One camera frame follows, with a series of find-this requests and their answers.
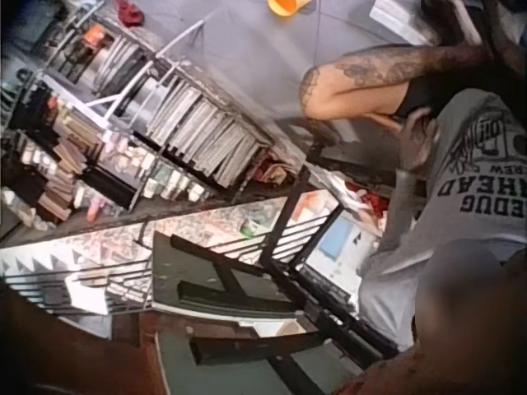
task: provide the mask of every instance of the metal railing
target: metal railing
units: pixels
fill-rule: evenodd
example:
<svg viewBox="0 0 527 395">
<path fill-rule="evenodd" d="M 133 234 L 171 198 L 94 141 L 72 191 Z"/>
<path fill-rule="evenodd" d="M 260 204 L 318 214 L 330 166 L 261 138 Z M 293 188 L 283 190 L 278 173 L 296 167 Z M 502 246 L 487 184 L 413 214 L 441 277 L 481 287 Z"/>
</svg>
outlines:
<svg viewBox="0 0 527 395">
<path fill-rule="evenodd" d="M 149 258 L 79 270 L 16 274 L 4 276 L 3 281 L 50 314 L 101 315 L 72 306 L 68 283 L 91 289 L 104 288 L 108 315 L 129 314 L 150 307 L 152 260 Z"/>
<path fill-rule="evenodd" d="M 316 234 L 327 218 L 328 216 L 318 216 L 286 227 L 273 250 L 273 258 L 282 263 L 290 262 Z M 232 240 L 208 248 L 229 258 L 238 259 L 243 263 L 255 264 L 258 262 L 270 234 L 271 232 L 262 233 L 252 239 Z"/>
</svg>

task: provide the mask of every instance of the hand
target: hand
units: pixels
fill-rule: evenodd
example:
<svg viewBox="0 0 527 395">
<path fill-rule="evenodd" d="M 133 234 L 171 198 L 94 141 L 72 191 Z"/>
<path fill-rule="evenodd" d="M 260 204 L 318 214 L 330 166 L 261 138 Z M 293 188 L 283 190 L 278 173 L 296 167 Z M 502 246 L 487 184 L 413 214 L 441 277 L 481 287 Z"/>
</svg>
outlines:
<svg viewBox="0 0 527 395">
<path fill-rule="evenodd" d="M 409 172 L 419 171 L 427 162 L 437 139 L 437 121 L 429 117 L 428 108 L 413 111 L 399 135 L 400 167 Z"/>
</svg>

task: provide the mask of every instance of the black shelf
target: black shelf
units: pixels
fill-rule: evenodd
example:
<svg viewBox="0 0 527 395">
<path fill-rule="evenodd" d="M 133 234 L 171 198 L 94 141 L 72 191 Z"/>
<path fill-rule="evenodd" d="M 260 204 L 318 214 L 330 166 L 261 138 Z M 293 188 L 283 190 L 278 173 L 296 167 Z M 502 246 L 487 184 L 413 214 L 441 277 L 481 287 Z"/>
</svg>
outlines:
<svg viewBox="0 0 527 395">
<path fill-rule="evenodd" d="M 154 142 L 151 138 L 143 136 L 139 132 L 133 132 L 133 137 L 140 143 L 140 145 L 145 147 L 145 149 L 149 149 L 149 151 L 151 151 L 151 153 L 154 155 L 161 149 L 161 146 L 159 144 Z M 172 165 L 176 166 L 177 168 L 186 171 L 197 181 L 199 181 L 204 186 L 207 186 L 212 191 L 216 193 L 221 193 L 223 196 L 231 194 L 231 191 L 229 189 L 222 187 L 212 177 L 207 177 L 201 171 L 196 170 L 172 152 L 164 150 L 161 153 L 161 157 L 165 160 L 168 160 Z"/>
<path fill-rule="evenodd" d="M 33 207 L 44 221 L 55 225 L 63 221 L 39 204 L 48 180 L 35 167 L 24 165 L 17 157 L 2 158 L 2 185 L 11 189 L 25 204 Z"/>
<path fill-rule="evenodd" d="M 122 179 L 93 164 L 88 165 L 79 179 L 126 210 L 130 208 L 133 196 L 137 192 L 137 189 L 126 184 Z"/>
<path fill-rule="evenodd" d="M 59 135 L 51 127 L 44 125 L 40 129 L 28 130 L 27 132 L 22 131 L 22 133 L 55 162 L 58 163 L 60 161 L 60 156 L 54 151 L 54 148 L 58 145 Z"/>
</svg>

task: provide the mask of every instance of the red object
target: red object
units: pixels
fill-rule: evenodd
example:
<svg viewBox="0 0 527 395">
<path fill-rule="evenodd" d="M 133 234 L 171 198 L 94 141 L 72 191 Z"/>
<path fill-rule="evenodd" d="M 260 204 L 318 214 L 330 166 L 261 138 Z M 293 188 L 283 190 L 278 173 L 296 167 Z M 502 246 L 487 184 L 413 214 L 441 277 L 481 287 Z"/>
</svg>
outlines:
<svg viewBox="0 0 527 395">
<path fill-rule="evenodd" d="M 142 26 L 145 16 L 142 11 L 135 5 L 126 0 L 117 0 L 119 5 L 119 20 L 126 27 Z"/>
<path fill-rule="evenodd" d="M 350 183 L 349 181 L 346 181 L 346 188 L 353 192 L 358 192 L 361 189 L 364 189 L 356 186 L 353 183 Z M 389 200 L 385 197 L 377 196 L 374 193 L 367 192 L 366 195 L 361 197 L 361 199 L 364 202 L 369 202 L 371 204 L 371 208 L 377 219 L 382 218 L 383 212 L 388 210 Z"/>
</svg>

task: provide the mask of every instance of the gray t-shirt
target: gray t-shirt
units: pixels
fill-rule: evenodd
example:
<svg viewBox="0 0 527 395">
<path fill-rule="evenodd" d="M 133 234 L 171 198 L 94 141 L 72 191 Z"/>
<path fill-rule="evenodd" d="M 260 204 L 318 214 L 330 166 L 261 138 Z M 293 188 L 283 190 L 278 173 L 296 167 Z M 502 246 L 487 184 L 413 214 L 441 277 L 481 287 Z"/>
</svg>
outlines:
<svg viewBox="0 0 527 395">
<path fill-rule="evenodd" d="M 372 255 L 361 270 L 359 316 L 401 350 L 413 344 L 418 278 L 436 248 L 477 240 L 506 261 L 526 244 L 525 130 L 498 96 L 475 89 L 456 95 L 438 123 L 419 221 L 400 245 Z"/>
</svg>

